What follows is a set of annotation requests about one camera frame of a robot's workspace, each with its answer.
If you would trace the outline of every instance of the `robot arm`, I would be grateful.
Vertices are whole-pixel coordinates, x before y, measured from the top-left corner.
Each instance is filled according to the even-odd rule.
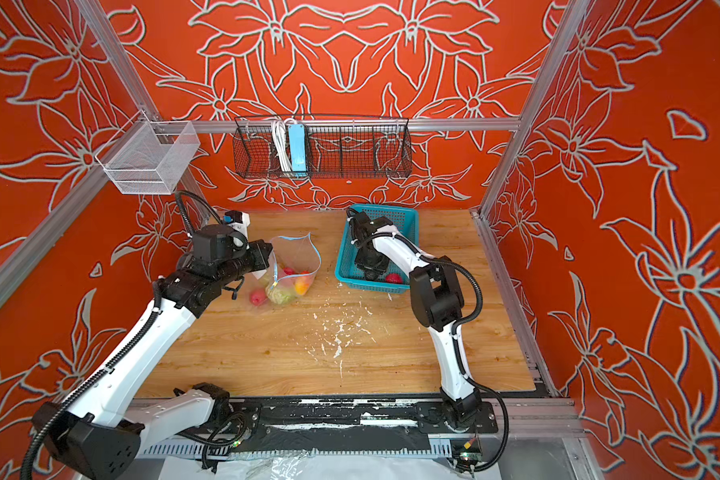
[[[248,242],[248,215],[231,211],[226,219],[228,224],[192,232],[192,257],[154,283],[155,299],[115,351],[61,404],[46,402],[35,413],[38,434],[24,458],[22,479],[31,478],[40,442],[65,465],[101,480],[119,476],[142,448],[230,417],[229,393],[209,384],[159,405],[128,408],[158,361],[211,301],[222,290],[232,290],[234,298],[245,274],[269,266],[272,245]],[[237,288],[226,286],[236,280]]]
[[[413,245],[386,217],[371,220],[365,213],[354,210],[349,214],[353,243],[358,246],[355,265],[364,271],[366,278],[378,278],[389,261],[408,275],[411,308],[429,331],[438,356],[446,420],[454,431],[466,431],[474,424],[481,399],[480,391],[470,383],[461,341],[464,297],[453,264],[446,256],[435,258]]]

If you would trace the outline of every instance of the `wooden surface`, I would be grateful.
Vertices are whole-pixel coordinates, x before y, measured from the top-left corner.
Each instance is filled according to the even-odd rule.
[[[420,246],[465,266],[483,291],[480,317],[463,328],[473,377],[497,390],[534,389],[469,212],[419,214]],[[254,307],[247,293],[234,302],[224,293],[173,344],[137,396],[173,396],[174,387],[198,382],[215,383],[233,396],[439,390],[432,339],[416,321],[409,294],[350,290],[336,280],[345,218],[343,211],[251,214],[254,240],[312,232],[322,255],[315,283],[287,306]],[[459,281],[466,314],[474,292]]]

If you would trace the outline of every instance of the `wire mesh basket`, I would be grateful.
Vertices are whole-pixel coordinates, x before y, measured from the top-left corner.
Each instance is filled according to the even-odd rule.
[[[406,118],[302,115],[306,171],[283,171],[272,121],[286,115],[238,117],[232,136],[235,170],[243,178],[406,178],[412,171]],[[288,157],[290,145],[286,142]]]
[[[123,194],[171,194],[200,147],[192,122],[172,144],[161,143],[148,122],[128,134],[125,145],[101,164],[107,177]]]

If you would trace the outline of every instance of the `metal rail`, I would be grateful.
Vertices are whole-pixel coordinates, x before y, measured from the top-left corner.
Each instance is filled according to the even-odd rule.
[[[560,22],[560,26],[552,37],[547,56],[541,64],[536,82],[534,82],[528,94],[528,100],[525,102],[523,111],[520,114],[520,125],[512,135],[512,139],[510,139],[504,155],[501,156],[499,165],[496,167],[493,175],[494,179],[490,182],[490,186],[488,186],[488,189],[485,191],[485,196],[483,196],[483,200],[480,202],[480,216],[483,218],[488,216],[489,209],[496,202],[504,186],[504,181],[507,179],[510,169],[512,168],[512,164],[518,157],[525,139],[528,138],[530,134],[530,129],[536,121],[541,105],[547,97],[547,91],[549,91],[552,86],[552,81],[557,73],[557,69],[563,62],[563,58],[565,58],[568,46],[576,34],[579,23],[582,18],[584,18],[586,8],[589,4],[590,0],[571,0],[565,9],[563,20]]]
[[[371,127],[374,125],[389,125],[394,119],[355,118],[342,120],[298,120],[307,126],[313,127]],[[152,122],[156,131],[162,134],[179,134],[186,125],[186,120],[155,121]],[[271,125],[270,120],[241,120],[241,126],[266,127]],[[412,118],[408,120],[408,129],[413,132],[431,131],[469,131],[469,130],[499,130],[514,131],[520,125],[517,117],[510,118]],[[234,121],[218,120],[192,120],[192,126],[198,134],[230,134],[237,129]]]
[[[104,162],[114,156],[135,131],[135,128],[129,128],[118,138],[112,148],[105,153]],[[0,267],[0,308],[64,235],[67,228],[83,213],[107,181],[109,179],[103,169],[98,167],[91,169],[3,263]]]

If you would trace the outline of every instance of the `red apple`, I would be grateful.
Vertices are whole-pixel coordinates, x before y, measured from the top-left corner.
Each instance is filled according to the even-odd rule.
[[[386,283],[403,283],[403,277],[401,277],[399,274],[389,274],[384,278],[384,282]]]
[[[259,288],[251,292],[250,301],[254,306],[260,306],[266,303],[269,299],[266,297],[266,292],[263,288]]]

